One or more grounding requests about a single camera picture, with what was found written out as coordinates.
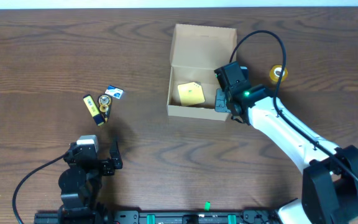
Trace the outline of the yellow blue highlighter marker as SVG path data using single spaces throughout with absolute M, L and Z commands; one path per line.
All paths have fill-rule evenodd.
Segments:
M 96 106 L 96 103 L 94 102 L 92 96 L 85 95 L 83 97 L 83 101 L 85 102 L 85 105 L 86 105 L 90 115 L 94 119 L 94 122 L 96 123 L 96 125 L 102 126 L 104 124 L 105 120 L 104 120 L 102 114 L 100 113 L 98 107 Z

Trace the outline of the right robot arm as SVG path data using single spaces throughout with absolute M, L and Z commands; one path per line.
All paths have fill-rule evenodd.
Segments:
M 291 114 L 263 85 L 253 86 L 237 62 L 214 71 L 217 112 L 269 137 L 302 174 L 300 199 L 276 209 L 280 223 L 349 223 L 358 217 L 358 148 L 339 147 Z

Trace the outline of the yellow sticky note pad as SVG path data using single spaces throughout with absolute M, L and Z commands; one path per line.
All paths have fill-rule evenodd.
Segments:
M 202 86 L 198 82 L 178 85 L 178 93 L 182 106 L 197 105 L 205 102 Z

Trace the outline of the cardboard box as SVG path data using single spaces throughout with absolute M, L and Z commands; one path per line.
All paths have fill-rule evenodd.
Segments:
M 170 51 L 170 80 L 167 96 L 169 116 L 225 121 L 227 113 L 214 110 L 219 88 L 214 70 L 229 63 L 237 44 L 237 30 L 225 27 L 176 24 Z M 182 106 L 178 85 L 198 82 L 205 102 Z

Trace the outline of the yellow adhesive tape roll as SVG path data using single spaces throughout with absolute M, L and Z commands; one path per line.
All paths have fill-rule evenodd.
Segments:
M 288 70 L 284 69 L 282 72 L 281 65 L 274 65 L 269 72 L 269 77 L 273 83 L 277 83 L 280 78 L 280 74 L 282 74 L 282 81 L 284 82 L 288 77 Z

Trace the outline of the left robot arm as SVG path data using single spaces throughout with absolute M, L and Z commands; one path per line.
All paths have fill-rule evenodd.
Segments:
M 63 205 L 58 209 L 59 223 L 114 223 L 114 216 L 97 202 L 102 178 L 122 169 L 123 161 L 114 138 L 109 157 L 98 158 L 99 144 L 95 135 L 81 136 L 70 144 L 63 160 L 69 169 L 59 177 Z

